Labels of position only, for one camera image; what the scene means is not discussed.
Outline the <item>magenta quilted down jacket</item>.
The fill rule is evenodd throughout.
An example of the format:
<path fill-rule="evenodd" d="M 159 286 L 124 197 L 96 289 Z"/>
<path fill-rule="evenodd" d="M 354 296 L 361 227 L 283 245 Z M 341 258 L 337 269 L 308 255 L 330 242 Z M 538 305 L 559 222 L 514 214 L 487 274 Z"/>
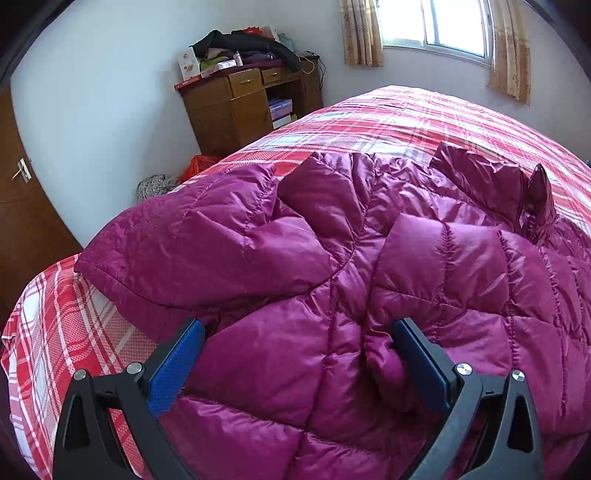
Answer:
<path fill-rule="evenodd" d="M 436 430 L 392 350 L 408 317 L 480 374 L 523 371 L 544 475 L 590 436 L 590 237 L 531 174 L 315 153 L 208 175 L 107 224 L 75 270 L 154 342 L 207 338 L 162 418 L 200 479 L 397 479 Z"/>

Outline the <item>black clothes pile on desk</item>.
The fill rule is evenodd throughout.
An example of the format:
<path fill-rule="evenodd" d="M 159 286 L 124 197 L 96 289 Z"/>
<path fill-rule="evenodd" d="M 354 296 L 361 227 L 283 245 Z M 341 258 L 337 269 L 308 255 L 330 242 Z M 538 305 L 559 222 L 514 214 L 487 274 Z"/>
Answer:
<path fill-rule="evenodd" d="M 283 61 L 284 65 L 296 72 L 301 70 L 301 61 L 293 51 L 276 40 L 271 40 L 262 35 L 249 34 L 233 31 L 223 34 L 221 31 L 213 30 L 204 38 L 191 46 L 195 56 L 204 58 L 209 48 L 221 48 L 224 50 L 246 52 L 259 51 L 271 53 L 277 59 Z"/>

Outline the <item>red plaid bed cover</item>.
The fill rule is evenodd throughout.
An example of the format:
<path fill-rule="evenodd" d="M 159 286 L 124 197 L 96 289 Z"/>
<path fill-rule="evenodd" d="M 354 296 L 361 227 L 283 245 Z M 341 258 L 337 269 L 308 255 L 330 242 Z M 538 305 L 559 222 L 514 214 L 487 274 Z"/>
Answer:
<path fill-rule="evenodd" d="M 272 163 L 284 176 L 315 151 L 428 164 L 442 142 L 525 172 L 542 165 L 558 213 L 589 230 L 590 170 L 576 155 L 511 117 L 419 88 L 383 87 L 308 114 L 222 159 L 219 168 Z M 74 264 L 67 257 L 36 275 L 5 316 L 1 336 L 3 448 L 35 479 L 51 475 L 58 414 L 74 370 L 116 372 L 151 349 Z"/>

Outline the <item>brown wooden door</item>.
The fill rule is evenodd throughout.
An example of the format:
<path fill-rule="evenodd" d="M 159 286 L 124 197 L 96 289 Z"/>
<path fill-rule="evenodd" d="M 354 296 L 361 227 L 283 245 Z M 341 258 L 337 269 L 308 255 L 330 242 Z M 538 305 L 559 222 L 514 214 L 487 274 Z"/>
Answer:
<path fill-rule="evenodd" d="M 11 177 L 24 158 L 32 174 L 25 184 Z M 6 323 L 26 285 L 81 245 L 50 203 L 24 150 L 11 92 L 1 93 L 1 322 Z"/>

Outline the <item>grey patterned cloth on floor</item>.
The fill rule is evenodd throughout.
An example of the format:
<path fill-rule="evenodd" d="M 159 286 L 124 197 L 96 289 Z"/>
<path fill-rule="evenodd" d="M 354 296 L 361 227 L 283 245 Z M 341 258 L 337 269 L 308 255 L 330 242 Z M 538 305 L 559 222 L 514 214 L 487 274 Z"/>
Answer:
<path fill-rule="evenodd" d="M 136 188 L 136 202 L 141 203 L 150 198 L 165 195 L 179 185 L 175 176 L 156 174 L 141 180 Z"/>

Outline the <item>red plastic bag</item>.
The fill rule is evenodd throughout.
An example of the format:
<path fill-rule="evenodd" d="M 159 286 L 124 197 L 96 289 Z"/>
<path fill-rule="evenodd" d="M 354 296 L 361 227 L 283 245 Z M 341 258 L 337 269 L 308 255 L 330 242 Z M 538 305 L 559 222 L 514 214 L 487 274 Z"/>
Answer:
<path fill-rule="evenodd" d="M 184 183 L 200 172 L 211 168 L 216 163 L 221 161 L 221 157 L 198 154 L 191 158 L 189 165 L 185 168 L 183 173 L 178 177 L 180 183 Z"/>

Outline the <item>wooden desk with drawers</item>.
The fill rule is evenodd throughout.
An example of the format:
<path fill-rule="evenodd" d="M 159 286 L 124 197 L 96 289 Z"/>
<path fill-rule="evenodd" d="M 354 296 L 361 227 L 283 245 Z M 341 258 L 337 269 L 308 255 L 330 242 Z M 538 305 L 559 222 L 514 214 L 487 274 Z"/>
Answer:
<path fill-rule="evenodd" d="M 315 54 L 298 59 L 300 71 L 280 61 L 246 65 L 177 91 L 200 152 L 224 158 L 273 132 L 270 100 L 293 100 L 293 120 L 322 109 L 322 60 Z"/>

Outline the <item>right beige curtain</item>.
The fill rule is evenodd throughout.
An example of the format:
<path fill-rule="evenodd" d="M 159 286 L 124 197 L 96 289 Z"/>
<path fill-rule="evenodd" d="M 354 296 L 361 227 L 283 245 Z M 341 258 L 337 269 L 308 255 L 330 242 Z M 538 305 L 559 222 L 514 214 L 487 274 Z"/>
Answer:
<path fill-rule="evenodd" d="M 493 0 L 493 58 L 489 86 L 514 100 L 531 102 L 531 49 L 524 2 Z"/>

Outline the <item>beige curtain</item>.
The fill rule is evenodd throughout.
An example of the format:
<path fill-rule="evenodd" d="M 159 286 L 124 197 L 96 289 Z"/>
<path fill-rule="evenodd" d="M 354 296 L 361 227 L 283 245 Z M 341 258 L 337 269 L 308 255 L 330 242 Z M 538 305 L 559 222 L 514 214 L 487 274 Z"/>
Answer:
<path fill-rule="evenodd" d="M 384 66 L 382 36 L 376 0 L 341 0 L 345 64 L 380 68 Z"/>
<path fill-rule="evenodd" d="M 493 58 L 489 86 L 514 100 L 531 102 L 531 49 L 524 2 L 493 0 Z"/>

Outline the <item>boxes stacked in desk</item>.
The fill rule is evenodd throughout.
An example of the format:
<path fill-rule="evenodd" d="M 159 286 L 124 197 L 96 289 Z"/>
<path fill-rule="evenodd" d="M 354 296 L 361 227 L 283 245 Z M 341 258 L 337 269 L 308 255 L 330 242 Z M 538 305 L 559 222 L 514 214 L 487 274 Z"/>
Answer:
<path fill-rule="evenodd" d="M 276 130 L 293 121 L 294 105 L 291 99 L 273 99 L 269 101 L 270 118 Z"/>

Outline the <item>red flat box on desk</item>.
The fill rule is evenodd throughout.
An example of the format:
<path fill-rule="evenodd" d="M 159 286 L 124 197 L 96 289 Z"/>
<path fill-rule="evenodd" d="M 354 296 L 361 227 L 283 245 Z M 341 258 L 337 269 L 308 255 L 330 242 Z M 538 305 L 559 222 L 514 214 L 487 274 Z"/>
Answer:
<path fill-rule="evenodd" d="M 207 79 L 208 77 L 211 77 L 212 75 L 215 75 L 218 72 L 232 69 L 237 66 L 238 66 L 238 64 L 236 64 L 235 60 L 227 60 L 227 61 L 222 61 L 222 62 L 216 63 L 216 64 L 210 66 L 209 68 L 207 68 L 207 70 L 204 70 L 201 73 L 197 74 L 197 76 L 191 77 L 187 80 L 184 80 L 184 81 L 176 84 L 174 86 L 174 89 L 176 91 L 180 91 L 182 88 L 192 85 L 194 83 L 197 83 L 200 80 Z"/>

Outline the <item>white box on desk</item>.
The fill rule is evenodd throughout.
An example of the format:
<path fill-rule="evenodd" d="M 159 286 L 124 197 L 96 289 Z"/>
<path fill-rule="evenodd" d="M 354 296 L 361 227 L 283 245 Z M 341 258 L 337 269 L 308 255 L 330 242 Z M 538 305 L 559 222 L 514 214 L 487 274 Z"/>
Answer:
<path fill-rule="evenodd" d="M 200 75 L 200 59 L 195 56 L 192 47 L 188 47 L 180 53 L 178 57 L 178 66 L 183 81 Z"/>

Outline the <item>left beige curtain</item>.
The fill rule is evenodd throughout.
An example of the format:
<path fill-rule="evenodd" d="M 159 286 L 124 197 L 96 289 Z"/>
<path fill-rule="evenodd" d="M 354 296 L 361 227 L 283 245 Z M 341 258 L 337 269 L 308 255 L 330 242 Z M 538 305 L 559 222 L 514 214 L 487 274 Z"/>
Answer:
<path fill-rule="evenodd" d="M 376 0 L 341 0 L 345 64 L 380 68 L 384 66 L 382 36 Z"/>

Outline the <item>window with metal frame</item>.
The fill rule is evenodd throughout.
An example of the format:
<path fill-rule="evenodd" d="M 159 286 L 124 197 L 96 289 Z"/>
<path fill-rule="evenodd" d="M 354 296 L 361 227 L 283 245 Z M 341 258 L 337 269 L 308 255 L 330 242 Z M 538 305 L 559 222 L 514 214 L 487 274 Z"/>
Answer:
<path fill-rule="evenodd" d="M 493 22 L 488 1 L 386 0 L 377 2 L 377 15 L 384 46 L 491 63 Z"/>

